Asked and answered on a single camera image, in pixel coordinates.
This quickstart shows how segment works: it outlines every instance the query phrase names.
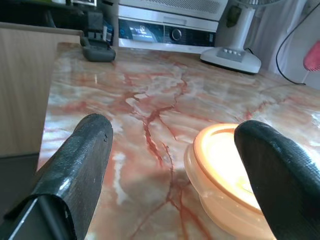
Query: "plastic food container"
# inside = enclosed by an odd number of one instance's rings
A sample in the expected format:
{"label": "plastic food container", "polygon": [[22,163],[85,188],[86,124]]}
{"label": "plastic food container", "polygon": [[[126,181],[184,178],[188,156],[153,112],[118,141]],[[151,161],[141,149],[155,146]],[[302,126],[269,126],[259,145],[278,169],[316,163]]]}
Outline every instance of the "plastic food container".
{"label": "plastic food container", "polygon": [[234,143],[237,124],[203,129],[184,155],[186,173],[208,216],[238,239],[275,239]]}

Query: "red marble veining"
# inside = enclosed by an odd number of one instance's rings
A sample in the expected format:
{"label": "red marble veining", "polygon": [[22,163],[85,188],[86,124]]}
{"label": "red marble veining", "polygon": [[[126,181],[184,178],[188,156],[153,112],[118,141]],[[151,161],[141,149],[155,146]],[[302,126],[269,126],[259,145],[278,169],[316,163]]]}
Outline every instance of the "red marble veining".
{"label": "red marble veining", "polygon": [[234,239],[204,212],[183,165],[197,133],[256,119],[320,153],[319,92],[209,66],[194,54],[118,49],[113,63],[58,46],[39,167],[85,115],[114,129],[112,152],[87,240]]}

